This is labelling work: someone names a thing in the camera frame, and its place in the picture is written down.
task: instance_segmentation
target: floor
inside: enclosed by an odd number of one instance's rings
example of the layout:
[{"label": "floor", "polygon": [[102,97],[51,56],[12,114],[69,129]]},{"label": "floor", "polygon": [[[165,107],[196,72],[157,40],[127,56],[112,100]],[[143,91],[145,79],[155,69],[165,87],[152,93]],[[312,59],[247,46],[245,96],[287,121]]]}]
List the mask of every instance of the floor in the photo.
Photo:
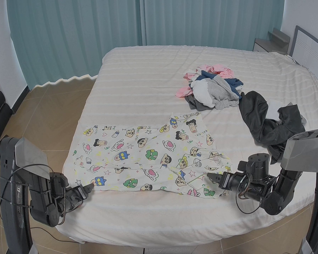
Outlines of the floor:
[{"label": "floor", "polygon": [[[48,164],[55,172],[61,172],[68,155],[78,119],[94,84],[89,78],[46,85],[33,89],[11,117],[4,134],[26,137],[47,154]],[[294,215],[275,224],[247,234],[222,239],[213,243],[165,249],[145,249],[146,254],[282,254],[297,253],[305,236],[312,213],[307,206]],[[40,226],[55,238],[70,240],[55,228],[47,227],[30,218],[31,227]],[[64,243],[54,240],[40,229],[32,230],[40,254],[142,254],[142,248],[111,246],[96,243]],[[7,244],[0,219],[0,254],[5,254]]]}]

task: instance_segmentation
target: black garment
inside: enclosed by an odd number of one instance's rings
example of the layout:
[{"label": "black garment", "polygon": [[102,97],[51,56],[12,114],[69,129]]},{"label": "black garment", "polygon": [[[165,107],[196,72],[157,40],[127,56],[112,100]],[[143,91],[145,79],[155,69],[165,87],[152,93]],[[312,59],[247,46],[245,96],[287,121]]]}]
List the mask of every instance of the black garment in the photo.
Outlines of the black garment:
[{"label": "black garment", "polygon": [[282,157],[286,141],[297,133],[305,131],[301,124],[301,115],[297,105],[290,105],[278,109],[281,124],[274,120],[265,119],[268,105],[258,92],[250,91],[246,95],[242,92],[239,110],[242,118],[253,138],[267,145],[272,154],[271,164]]},{"label": "black garment", "polygon": [[194,97],[194,95],[188,95],[185,96],[185,100],[188,102],[190,109],[197,109],[198,111],[204,111],[208,109],[213,109],[214,107],[208,107],[206,105],[203,105],[199,101],[197,101]]}]

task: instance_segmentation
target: pink cloth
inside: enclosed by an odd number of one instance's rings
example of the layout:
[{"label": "pink cloth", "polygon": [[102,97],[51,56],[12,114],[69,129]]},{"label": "pink cloth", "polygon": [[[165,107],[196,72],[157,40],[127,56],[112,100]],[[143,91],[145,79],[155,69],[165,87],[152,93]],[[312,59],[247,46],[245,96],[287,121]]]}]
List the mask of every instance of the pink cloth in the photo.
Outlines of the pink cloth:
[{"label": "pink cloth", "polygon": [[182,87],[176,92],[176,96],[179,98],[184,98],[185,96],[192,95],[192,94],[193,94],[193,90],[190,88],[190,86]]},{"label": "pink cloth", "polygon": [[202,70],[212,74],[219,74],[222,78],[234,78],[233,70],[221,64],[216,64],[213,66],[202,64],[196,68],[196,73],[201,75]]},{"label": "pink cloth", "polygon": [[195,76],[195,74],[191,73],[191,72],[187,72],[185,75],[184,75],[184,78],[187,79],[187,80],[191,80],[191,77]]}]

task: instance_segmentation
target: star print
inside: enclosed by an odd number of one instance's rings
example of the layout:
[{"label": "star print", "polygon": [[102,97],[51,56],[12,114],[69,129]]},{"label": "star print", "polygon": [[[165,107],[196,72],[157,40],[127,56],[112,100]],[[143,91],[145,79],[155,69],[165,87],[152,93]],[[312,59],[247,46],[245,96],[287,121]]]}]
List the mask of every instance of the star print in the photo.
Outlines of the star print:
[{"label": "star print", "polygon": [[196,176],[196,173],[194,171],[192,171],[192,170],[190,171],[189,174],[191,175],[191,177]]}]

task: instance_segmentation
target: bed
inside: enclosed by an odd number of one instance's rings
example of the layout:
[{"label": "bed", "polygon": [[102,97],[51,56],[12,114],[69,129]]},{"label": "bed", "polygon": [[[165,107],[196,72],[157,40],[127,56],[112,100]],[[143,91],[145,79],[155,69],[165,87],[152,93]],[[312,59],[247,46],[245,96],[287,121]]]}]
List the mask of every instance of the bed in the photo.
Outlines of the bed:
[{"label": "bed", "polygon": [[[294,42],[295,55],[299,53],[298,45],[306,46]],[[296,56],[300,60],[304,54]],[[76,185],[68,176],[73,165],[72,151],[87,125],[163,125],[171,112],[191,113],[185,99],[175,97],[175,92],[187,84],[184,73],[195,70],[200,64],[213,62],[231,68],[244,83],[244,92],[255,90],[266,100],[298,104],[300,113],[308,121],[305,129],[318,128],[318,79],[310,72],[311,65],[308,70],[291,57],[198,46],[115,48],[103,58],[78,121],[63,167],[69,183]],[[206,110],[202,117],[217,148],[231,158],[232,171],[236,171],[238,162],[249,155],[267,152],[255,143],[238,108]],[[270,166],[270,174],[276,176],[279,172],[279,163]],[[145,248],[199,245],[266,227],[294,214],[314,200],[314,186],[315,173],[304,173],[292,202],[276,216],[267,215],[263,209],[250,215],[242,214],[233,194],[203,199],[162,190],[94,191],[57,229],[76,241]],[[257,203],[248,200],[240,205],[249,212]]]}]

